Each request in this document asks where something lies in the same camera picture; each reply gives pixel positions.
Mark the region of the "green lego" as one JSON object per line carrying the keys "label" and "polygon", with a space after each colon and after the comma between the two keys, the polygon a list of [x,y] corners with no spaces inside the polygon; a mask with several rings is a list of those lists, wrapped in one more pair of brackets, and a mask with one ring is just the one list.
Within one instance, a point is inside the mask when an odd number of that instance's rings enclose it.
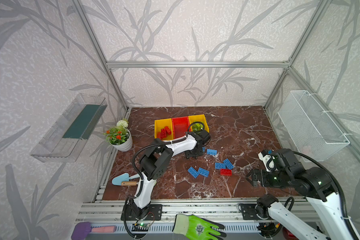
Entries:
{"label": "green lego", "polygon": [[192,125],[192,131],[195,133],[200,132],[203,129],[204,129],[204,127],[202,124],[196,123],[196,124]]}

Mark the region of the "yellow bin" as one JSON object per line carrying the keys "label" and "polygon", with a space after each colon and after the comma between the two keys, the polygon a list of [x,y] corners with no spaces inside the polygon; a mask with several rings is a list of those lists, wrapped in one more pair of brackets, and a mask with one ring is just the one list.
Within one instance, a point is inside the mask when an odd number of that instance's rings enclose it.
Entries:
{"label": "yellow bin", "polygon": [[175,132],[172,119],[155,120],[154,137],[162,141],[173,140]]}
{"label": "yellow bin", "polygon": [[210,132],[205,115],[193,115],[193,116],[188,116],[188,118],[190,122],[189,131],[192,131],[192,125],[198,123],[203,125],[204,127],[203,130]]}

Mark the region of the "red bin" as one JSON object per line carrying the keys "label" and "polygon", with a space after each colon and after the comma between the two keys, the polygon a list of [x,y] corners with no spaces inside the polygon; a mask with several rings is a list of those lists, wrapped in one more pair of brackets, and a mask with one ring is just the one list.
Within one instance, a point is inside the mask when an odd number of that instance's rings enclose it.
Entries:
{"label": "red bin", "polygon": [[174,139],[183,137],[190,125],[189,117],[172,118]]}

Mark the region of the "red lego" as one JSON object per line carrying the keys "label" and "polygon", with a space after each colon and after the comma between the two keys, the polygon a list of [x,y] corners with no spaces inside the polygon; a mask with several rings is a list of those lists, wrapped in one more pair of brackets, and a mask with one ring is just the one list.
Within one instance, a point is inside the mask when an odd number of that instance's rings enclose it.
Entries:
{"label": "red lego", "polygon": [[232,170],[230,169],[220,169],[220,175],[221,176],[231,176]]}
{"label": "red lego", "polygon": [[165,126],[166,135],[169,136],[172,134],[171,129],[168,126]]}
{"label": "red lego", "polygon": [[164,128],[164,129],[161,129],[161,130],[158,132],[157,137],[158,137],[160,140],[162,140],[162,139],[164,139],[164,138],[167,137],[165,128]]}

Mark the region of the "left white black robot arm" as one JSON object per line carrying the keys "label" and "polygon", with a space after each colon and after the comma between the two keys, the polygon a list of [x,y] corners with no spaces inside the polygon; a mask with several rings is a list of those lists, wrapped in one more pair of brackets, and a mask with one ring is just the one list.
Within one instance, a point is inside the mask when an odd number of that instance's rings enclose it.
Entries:
{"label": "left white black robot arm", "polygon": [[203,147],[210,139],[210,133],[202,129],[198,132],[186,132],[183,137],[171,141],[155,139],[149,146],[140,149],[131,159],[140,180],[136,194],[129,197],[127,206],[130,206],[136,215],[145,216],[149,211],[157,179],[166,172],[171,159],[182,153],[187,159],[202,156]]}

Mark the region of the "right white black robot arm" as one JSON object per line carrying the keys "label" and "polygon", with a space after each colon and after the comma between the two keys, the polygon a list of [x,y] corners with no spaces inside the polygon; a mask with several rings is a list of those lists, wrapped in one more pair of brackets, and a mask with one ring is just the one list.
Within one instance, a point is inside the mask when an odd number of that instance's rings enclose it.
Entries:
{"label": "right white black robot arm", "polygon": [[348,215],[344,191],[323,165],[291,149],[263,150],[258,157],[265,168],[252,169],[247,181],[253,187],[295,189],[314,208],[326,232],[321,233],[306,224],[271,194],[257,199],[255,211],[260,219],[280,223],[299,240],[360,239]]}

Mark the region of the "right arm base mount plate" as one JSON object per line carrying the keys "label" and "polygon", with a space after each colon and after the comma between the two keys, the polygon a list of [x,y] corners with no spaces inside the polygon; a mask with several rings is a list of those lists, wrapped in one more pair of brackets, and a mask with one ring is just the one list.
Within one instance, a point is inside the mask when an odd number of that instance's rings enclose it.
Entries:
{"label": "right arm base mount plate", "polygon": [[238,204],[243,220],[268,220],[269,214],[265,207],[258,204]]}

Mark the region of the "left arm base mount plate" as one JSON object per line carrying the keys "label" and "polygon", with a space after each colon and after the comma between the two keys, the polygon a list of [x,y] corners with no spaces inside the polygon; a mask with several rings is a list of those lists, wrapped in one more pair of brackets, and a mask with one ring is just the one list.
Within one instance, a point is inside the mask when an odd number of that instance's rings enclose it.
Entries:
{"label": "left arm base mount plate", "polygon": [[150,220],[160,221],[162,218],[163,205],[148,204],[148,206],[140,209],[135,204],[127,204],[124,206],[121,220],[122,221],[137,221]]}

